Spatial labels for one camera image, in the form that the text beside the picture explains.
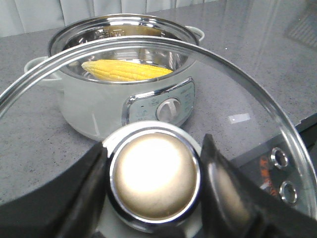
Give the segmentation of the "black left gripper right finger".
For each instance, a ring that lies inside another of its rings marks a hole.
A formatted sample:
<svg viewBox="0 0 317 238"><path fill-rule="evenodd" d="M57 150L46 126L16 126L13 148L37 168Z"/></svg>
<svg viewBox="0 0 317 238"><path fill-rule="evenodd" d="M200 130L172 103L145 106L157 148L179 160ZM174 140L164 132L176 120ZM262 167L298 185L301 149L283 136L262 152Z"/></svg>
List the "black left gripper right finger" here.
<svg viewBox="0 0 317 238"><path fill-rule="evenodd" d="M207 238L315 238L316 220L261 190L206 134L200 157L201 208Z"/></svg>

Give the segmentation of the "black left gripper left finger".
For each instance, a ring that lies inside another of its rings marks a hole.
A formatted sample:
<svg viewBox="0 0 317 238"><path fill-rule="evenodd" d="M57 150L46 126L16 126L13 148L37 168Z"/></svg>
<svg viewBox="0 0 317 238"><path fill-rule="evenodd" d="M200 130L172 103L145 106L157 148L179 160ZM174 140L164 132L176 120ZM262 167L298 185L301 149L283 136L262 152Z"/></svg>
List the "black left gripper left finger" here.
<svg viewBox="0 0 317 238"><path fill-rule="evenodd" d="M106 195L106 149L95 144L65 172L0 207L2 238L90 238Z"/></svg>

